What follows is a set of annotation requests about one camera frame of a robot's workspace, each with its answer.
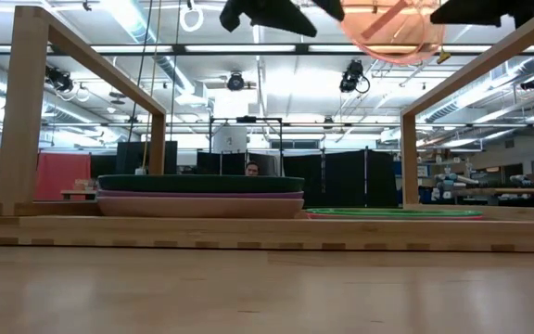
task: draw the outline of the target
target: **green tray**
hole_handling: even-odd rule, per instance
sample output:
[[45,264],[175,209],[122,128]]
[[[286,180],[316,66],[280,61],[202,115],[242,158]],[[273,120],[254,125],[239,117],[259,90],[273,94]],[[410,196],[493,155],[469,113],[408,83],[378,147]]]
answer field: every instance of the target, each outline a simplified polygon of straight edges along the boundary
[[361,217],[477,217],[482,212],[455,210],[404,210],[404,209],[308,209],[308,214],[361,216]]
[[298,177],[239,175],[102,175],[103,190],[171,193],[284,193],[302,191]]

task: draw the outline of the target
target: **person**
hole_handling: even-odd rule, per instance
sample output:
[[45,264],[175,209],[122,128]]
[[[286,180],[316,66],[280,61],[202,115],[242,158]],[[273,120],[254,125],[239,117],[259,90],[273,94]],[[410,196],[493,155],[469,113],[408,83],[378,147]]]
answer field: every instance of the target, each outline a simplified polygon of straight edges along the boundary
[[247,162],[246,176],[259,176],[259,164],[255,161]]

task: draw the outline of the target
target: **wooden floor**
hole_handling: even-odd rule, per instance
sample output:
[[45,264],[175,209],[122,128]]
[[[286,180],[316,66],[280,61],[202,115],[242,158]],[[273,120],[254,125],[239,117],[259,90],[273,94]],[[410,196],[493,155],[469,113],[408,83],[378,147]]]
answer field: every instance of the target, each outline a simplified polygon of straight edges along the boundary
[[0,333],[534,334],[534,254],[0,247]]

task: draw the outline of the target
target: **wooden base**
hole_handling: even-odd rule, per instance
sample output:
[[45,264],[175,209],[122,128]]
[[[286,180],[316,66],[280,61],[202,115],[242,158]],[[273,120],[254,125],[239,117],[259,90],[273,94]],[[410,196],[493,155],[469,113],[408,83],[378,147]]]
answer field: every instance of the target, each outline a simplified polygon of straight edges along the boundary
[[533,252],[534,222],[0,216],[0,244]]

